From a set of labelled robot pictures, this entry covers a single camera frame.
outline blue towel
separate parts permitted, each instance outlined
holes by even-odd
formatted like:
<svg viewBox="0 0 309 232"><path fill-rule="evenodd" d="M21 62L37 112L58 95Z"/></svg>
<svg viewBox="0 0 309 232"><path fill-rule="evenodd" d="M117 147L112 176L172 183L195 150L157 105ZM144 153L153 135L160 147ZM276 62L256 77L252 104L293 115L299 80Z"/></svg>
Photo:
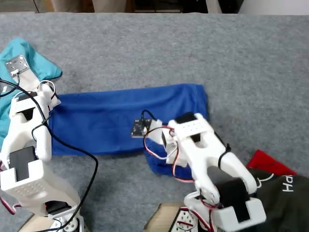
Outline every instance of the blue towel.
<svg viewBox="0 0 309 232"><path fill-rule="evenodd" d="M141 138L131 138L135 119L143 109L168 122L192 111L207 116L207 97L202 85L180 84L165 87L128 89L106 92L59 95L61 104L53 110L49 125L65 142L95 155L117 154L143 150ZM53 155L81 155L53 139ZM158 155L164 156L162 146L149 143ZM154 172L170 174L170 165L146 155ZM185 175L191 176L190 169Z"/></svg>
<svg viewBox="0 0 309 232"><path fill-rule="evenodd" d="M61 69L48 61L46 58L37 53L33 47L24 39L16 38L9 42L7 47L0 53L0 78L16 84L7 71L5 63L18 55L24 55L31 70L39 80L53 79L61 76ZM18 93L15 90L13 93L2 97L0 99L0 148L2 147L3 140L7 135L10 118L9 111L11 106L12 97Z"/></svg>

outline gray carpet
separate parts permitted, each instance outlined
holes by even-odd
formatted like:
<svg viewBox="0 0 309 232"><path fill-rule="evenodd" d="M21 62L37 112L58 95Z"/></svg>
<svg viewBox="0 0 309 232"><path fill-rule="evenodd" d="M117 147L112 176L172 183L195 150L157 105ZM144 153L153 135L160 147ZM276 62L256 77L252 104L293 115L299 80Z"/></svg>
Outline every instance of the gray carpet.
<svg viewBox="0 0 309 232"><path fill-rule="evenodd" d="M4 14L0 49L30 41L63 70L58 93L201 83L212 125L242 162L261 149L309 176L308 28L308 16ZM151 173L140 154L99 161L82 209L94 232L140 232L160 202L193 190ZM82 194L94 164L54 157L51 166ZM29 213L0 215L0 231L15 232Z"/></svg>

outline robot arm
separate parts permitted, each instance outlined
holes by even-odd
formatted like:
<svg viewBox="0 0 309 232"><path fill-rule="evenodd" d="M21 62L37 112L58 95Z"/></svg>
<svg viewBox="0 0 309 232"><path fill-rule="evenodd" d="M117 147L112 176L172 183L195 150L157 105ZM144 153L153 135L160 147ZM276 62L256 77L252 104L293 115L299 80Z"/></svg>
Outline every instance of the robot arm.
<svg viewBox="0 0 309 232"><path fill-rule="evenodd" d="M158 127L158 122L152 123L153 127ZM209 221L209 209L201 201L208 205L222 203L224 196L210 180L207 169L210 166L219 167L232 177L238 177L244 185L244 195L248 196L243 200L243 204L248 211L249 218L239 220L237 212L232 205L223 205L223 208L213 209L211 218L214 225L224 231L238 231L266 220L263 205L259 199L249 198L249 194L255 193L257 189L256 181L250 172L244 167L240 160L225 147L221 139L216 135L210 124L201 114L185 114L183 117L169 122L169 127L173 128L174 135L171 136L167 130L158 130L157 134L149 136L158 144L163 144L162 137L165 138L166 152L171 152L169 144L177 141L179 146L179 156L176 165L185 167L187 164L192 171L196 192L187 195L184 199L185 205L199 213L205 220ZM167 159L167 163L173 163L175 155Z"/></svg>
<svg viewBox="0 0 309 232"><path fill-rule="evenodd" d="M55 86L52 90L46 82L41 82L31 95L48 118L49 111L60 101L55 96ZM80 197L67 181L46 165L52 156L51 135L47 127L41 125L43 119L37 105L26 95L16 95L11 101L9 116L11 123L0 153L7 169L0 172L1 190L15 197L30 212L66 223L80 203ZM79 212L68 227L59 231L77 228L79 232L84 231Z"/></svg>

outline light blue towel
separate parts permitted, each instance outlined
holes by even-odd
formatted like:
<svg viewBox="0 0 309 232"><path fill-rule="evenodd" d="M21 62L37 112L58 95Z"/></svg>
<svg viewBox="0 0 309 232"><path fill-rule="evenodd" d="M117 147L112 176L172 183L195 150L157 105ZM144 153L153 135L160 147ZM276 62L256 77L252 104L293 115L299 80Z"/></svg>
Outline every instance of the light blue towel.
<svg viewBox="0 0 309 232"><path fill-rule="evenodd" d="M24 39L16 38L9 42L7 47L0 53L0 78L16 84L10 73L5 67L5 63L18 55L24 55L31 70L39 80L53 79L61 76L62 71L55 64L37 53L33 47ZM10 119L9 111L12 97L18 93L15 90L13 93L0 99L0 148L3 140L7 135Z"/></svg>

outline wire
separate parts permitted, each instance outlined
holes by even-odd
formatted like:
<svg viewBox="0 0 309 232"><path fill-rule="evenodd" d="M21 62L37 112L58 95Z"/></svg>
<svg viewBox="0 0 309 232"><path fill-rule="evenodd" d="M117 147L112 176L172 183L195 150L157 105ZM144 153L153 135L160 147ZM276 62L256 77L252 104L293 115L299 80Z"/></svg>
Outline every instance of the wire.
<svg viewBox="0 0 309 232"><path fill-rule="evenodd" d="M193 179L188 179L188 178L180 178L176 176L176 163L179 157L179 146L178 146L178 142L177 143L177 153L176 153L176 157L174 159L174 162L172 164L172 175L173 177L175 177L176 180L184 182L184 183L193 183L194 180Z"/></svg>
<svg viewBox="0 0 309 232"><path fill-rule="evenodd" d="M62 222L60 220L56 219L56 218L54 218L54 220L58 221L60 223L60 226L58 227L59 229L56 231L56 232L58 232L60 230L60 227L62 226Z"/></svg>
<svg viewBox="0 0 309 232"><path fill-rule="evenodd" d="M144 148L145 148L145 150L146 150L150 155L152 155L152 156L158 158L159 160L166 160L168 157L170 157L170 156L177 150L178 144L176 144L175 149L172 150L172 151L171 151L167 156L165 156L165 157L161 157L161 156L157 155L155 152L151 151L151 150L148 148L147 144L146 144L146 138L147 138L147 136L148 136L151 132L153 132L153 131L155 131L155 130L157 130L157 129L169 129L170 131L173 130L172 127L162 126L162 127L157 127L157 128L154 128L154 129L148 131L148 132L144 135L144 138L143 138Z"/></svg>
<svg viewBox="0 0 309 232"><path fill-rule="evenodd" d="M44 115L44 113L43 113L43 111L42 111L40 105L38 104L38 102L37 102L37 101L34 99L34 97L31 96L26 90L24 90L23 88L21 88L20 86L18 86L18 85L16 85L16 84L11 83L11 82L6 81L6 80L0 79L0 82L6 83L6 84L11 85L11 86L13 86L13 87L16 87L17 89L19 89L20 91L24 92L24 94L26 94L29 98L31 98L31 99L33 100L33 102L34 102L34 103L36 104L36 106L38 107L38 110L39 110L39 112L40 112L40 114L41 114L41 116L42 116L43 121L45 121L43 124L47 127L49 133L51 134L51 136L52 136L57 142L59 142L60 144L66 146L66 147L68 147L68 148L71 148L71 149L73 149L73 150L76 150L76 151L79 151L79 152L84 153L85 155L87 155L87 156L89 156L90 158L92 158L92 159L95 161L95 163L96 163L95 169L94 169L94 171L93 171L93 174L92 174L92 177L91 177L91 179L90 179L90 181L89 181L89 184L88 184L88 186L87 186L87 189L86 189L86 191L85 191L85 193L84 193L84 195L83 195L83 197L82 197L80 203L79 203L78 206L76 207L76 209L75 209L73 215L71 216L71 218L70 218L64 225L62 225L62 226L59 227L59 228L47 229L47 230L42 230L42 231L37 231L37 232L55 231L55 230L57 230L57 229L58 229L58 230L61 230L61 229L65 228L67 225L69 225L69 223L73 220L73 218L75 217L75 215L79 212L80 208L82 207L82 205L83 205L83 203L84 203L84 201L85 201L85 199L86 199L86 197L87 197L87 195L88 195L88 193L89 193L89 191L90 191L90 189L91 189L91 186L92 186L92 184L93 184L93 181L94 181L94 179L95 179L95 177L96 177L96 175L97 175L97 171L98 171L98 159L97 159L94 155L90 154L89 152L87 152L87 151L85 151L85 150L83 150L83 149L80 149L80 148L78 148L78 147L72 146L72 145L70 145L70 144L68 144L68 143L66 143L66 142L64 142L64 141L62 141L61 139L59 139L59 138L51 131L51 129L49 128L49 126L48 126L48 124L47 124L47 121L46 121L46 117L45 117L45 115Z"/></svg>
<svg viewBox="0 0 309 232"><path fill-rule="evenodd" d="M177 225L177 228L179 228L182 231L191 231L196 226L196 225L193 225L193 224L185 222L185 221L177 221L177 223L187 226L187 229L184 229L183 227Z"/></svg>
<svg viewBox="0 0 309 232"><path fill-rule="evenodd" d="M36 138L34 137L33 132L34 132L37 128L39 128L39 127L41 127L41 126L45 126L45 123L49 120L49 118L50 118L51 116L52 116L52 113L51 113L45 120L43 120L42 123L41 123L40 125L34 127L34 128L31 130L31 135L32 135L32 138L33 138L34 141L37 141L37 140L36 140Z"/></svg>
<svg viewBox="0 0 309 232"><path fill-rule="evenodd" d="M148 113L149 116L150 116L154 121L157 121L157 119L155 118L155 116L154 116L149 110L143 110L143 111L141 112L140 118L141 118L141 122L142 122L143 126L144 126L145 128L147 128L147 125L146 125L146 123L145 123L145 118L144 118L144 114L145 114L145 113Z"/></svg>
<svg viewBox="0 0 309 232"><path fill-rule="evenodd" d="M221 169L221 160L223 156L225 156L228 152L230 152L232 149L230 147L230 144L226 144L225 152L222 153L218 159L218 168Z"/></svg>
<svg viewBox="0 0 309 232"><path fill-rule="evenodd" d="M49 83L50 85L52 85L52 87L51 87L50 85L49 85L49 87L50 87L50 89L53 91L53 94L52 94L52 96L51 96L51 99L53 99L54 96L56 95L56 87L55 87L55 84L54 84L52 81L49 81L49 80L42 80L42 81L39 83L39 85L38 85L37 88L39 88L40 85L42 85L42 84L44 84L44 83Z"/></svg>
<svg viewBox="0 0 309 232"><path fill-rule="evenodd" d="M0 197L0 202L7 209L7 211L9 211L9 213L12 215L15 215L17 207L21 207L20 204L14 204L13 206L10 206L10 204L8 204L2 197Z"/></svg>
<svg viewBox="0 0 309 232"><path fill-rule="evenodd" d="M37 3L35 2L35 0L33 0L33 4L34 4L34 7L37 10L37 12L40 13L39 8L38 8Z"/></svg>
<svg viewBox="0 0 309 232"><path fill-rule="evenodd" d="M214 227L213 227L213 223L211 220L211 213L212 213L212 209L209 209L209 225L211 226L211 232L214 232Z"/></svg>
<svg viewBox="0 0 309 232"><path fill-rule="evenodd" d="M188 207L181 207L180 209L183 210L183 211L192 212L197 217L197 219L203 224L203 226L208 231L212 232L211 227L209 226L209 224L207 222L205 222L205 220L201 217L201 215L197 211L195 211L193 209L189 209Z"/></svg>
<svg viewBox="0 0 309 232"><path fill-rule="evenodd" d="M19 84L20 84L20 76L19 76L19 74L17 74L17 79L18 79L17 85L19 86ZM4 94L0 94L0 98L1 98L1 97L5 97L5 96L7 96L7 95L13 93L16 89L17 89L17 88L14 87L14 88L12 88L10 91L8 91L8 92L6 92L6 93L4 93Z"/></svg>

